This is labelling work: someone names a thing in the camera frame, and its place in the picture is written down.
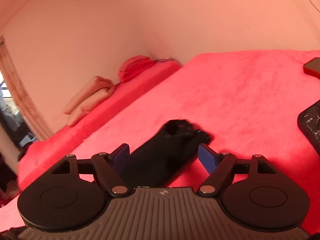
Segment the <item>pink pillow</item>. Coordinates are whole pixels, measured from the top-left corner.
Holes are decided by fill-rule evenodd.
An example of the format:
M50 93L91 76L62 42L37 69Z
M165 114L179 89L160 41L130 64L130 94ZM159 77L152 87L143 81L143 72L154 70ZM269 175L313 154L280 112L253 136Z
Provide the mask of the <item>pink pillow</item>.
M93 95L95 92L106 88L110 90L114 87L114 84L111 80L105 79L101 76L94 76L75 96L67 103L63 113L71 114L72 110L75 109L80 103L82 103L89 96Z
M95 109L95 107L109 98L113 94L113 92L114 87L109 89L103 88L83 100L78 106L75 107L75 109L71 111L71 114L68 117L67 125L69 127L73 127L90 111Z

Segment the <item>black smartphone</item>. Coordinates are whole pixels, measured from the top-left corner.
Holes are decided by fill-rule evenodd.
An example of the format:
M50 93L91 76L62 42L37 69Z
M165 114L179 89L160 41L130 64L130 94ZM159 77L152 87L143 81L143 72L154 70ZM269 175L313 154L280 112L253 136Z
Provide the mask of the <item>black smartphone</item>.
M317 154L320 154L320 102L317 101L301 113L297 118L297 125Z

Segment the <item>upper pink pillow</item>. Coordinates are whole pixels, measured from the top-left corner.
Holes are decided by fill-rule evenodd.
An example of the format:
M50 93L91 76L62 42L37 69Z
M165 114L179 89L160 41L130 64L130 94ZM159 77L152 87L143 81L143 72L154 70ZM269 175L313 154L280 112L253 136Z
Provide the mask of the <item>upper pink pillow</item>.
M94 76L75 96L67 103L63 113L71 114L72 110L75 109L80 103L82 103L89 96L93 95L95 92L106 88L110 90L114 87L114 84L111 80L105 79L101 76Z

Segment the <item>lower pink pillow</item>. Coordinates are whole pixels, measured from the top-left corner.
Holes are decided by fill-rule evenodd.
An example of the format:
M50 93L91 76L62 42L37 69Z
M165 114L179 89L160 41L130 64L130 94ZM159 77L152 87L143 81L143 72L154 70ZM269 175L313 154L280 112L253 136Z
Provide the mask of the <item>lower pink pillow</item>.
M113 92L114 87L109 89L103 88L83 100L78 106L75 107L75 109L71 111L71 114L68 117L67 125L69 127L73 127L90 111L95 109L95 107L109 98L113 94Z

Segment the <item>black knit pants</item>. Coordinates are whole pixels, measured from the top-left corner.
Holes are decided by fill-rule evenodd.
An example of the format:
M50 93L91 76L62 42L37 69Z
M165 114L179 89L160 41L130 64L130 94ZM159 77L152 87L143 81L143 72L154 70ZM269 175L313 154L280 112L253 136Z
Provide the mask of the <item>black knit pants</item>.
M169 120L130 154L119 176L130 189L164 187L196 157L199 145L208 145L212 139L188 120Z

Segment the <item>folded red blanket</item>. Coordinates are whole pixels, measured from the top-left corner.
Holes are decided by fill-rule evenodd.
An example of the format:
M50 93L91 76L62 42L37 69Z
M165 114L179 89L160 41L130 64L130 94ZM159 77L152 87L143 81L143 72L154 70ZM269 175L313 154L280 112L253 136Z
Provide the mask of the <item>folded red blanket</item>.
M145 70L151 68L154 64L155 61L147 56L139 55L132 57L125 61L119 68L119 80L123 83L129 82Z

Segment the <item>dark framed window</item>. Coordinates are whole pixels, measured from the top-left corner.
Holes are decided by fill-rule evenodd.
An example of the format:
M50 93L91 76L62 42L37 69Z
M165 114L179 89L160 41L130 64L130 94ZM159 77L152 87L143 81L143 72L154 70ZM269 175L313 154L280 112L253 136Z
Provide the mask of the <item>dark framed window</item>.
M37 137L28 127L20 110L14 103L7 83L1 74L1 125L18 148L28 147Z

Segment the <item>near pink bed blanket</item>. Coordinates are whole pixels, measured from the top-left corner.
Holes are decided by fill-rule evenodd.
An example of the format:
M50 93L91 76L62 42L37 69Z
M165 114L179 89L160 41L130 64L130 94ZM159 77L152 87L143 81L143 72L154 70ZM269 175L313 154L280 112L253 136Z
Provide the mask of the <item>near pink bed blanket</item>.
M319 101L303 65L319 51L201 54L28 185L1 239L319 239L319 155L297 125ZM130 154L169 120L209 133L164 187L130 189L107 157Z

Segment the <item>pink patterned curtain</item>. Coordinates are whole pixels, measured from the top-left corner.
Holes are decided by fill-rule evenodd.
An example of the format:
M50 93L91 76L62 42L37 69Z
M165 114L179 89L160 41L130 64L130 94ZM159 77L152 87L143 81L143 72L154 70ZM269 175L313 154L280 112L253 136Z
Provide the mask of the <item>pink patterned curtain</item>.
M27 92L14 65L3 35L1 35L1 73L15 105L19 109L28 127L39 140L49 139L53 133Z

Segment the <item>dark tablet with coloured books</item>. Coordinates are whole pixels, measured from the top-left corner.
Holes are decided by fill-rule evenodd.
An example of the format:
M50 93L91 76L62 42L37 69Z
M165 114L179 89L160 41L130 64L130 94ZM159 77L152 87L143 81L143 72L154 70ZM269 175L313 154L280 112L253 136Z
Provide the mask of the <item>dark tablet with coloured books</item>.
M320 79L320 58L316 57L303 65L303 72Z

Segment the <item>far pink bed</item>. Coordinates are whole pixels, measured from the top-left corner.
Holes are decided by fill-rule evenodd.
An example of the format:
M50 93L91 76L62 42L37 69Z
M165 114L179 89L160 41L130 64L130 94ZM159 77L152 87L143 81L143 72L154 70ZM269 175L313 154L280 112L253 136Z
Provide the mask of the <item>far pink bed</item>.
M120 82L114 93L73 127L65 126L52 137L28 147L18 163L18 186L24 190L64 155L72 153L92 133L127 106L181 68L174 59L153 60L155 64L129 82Z

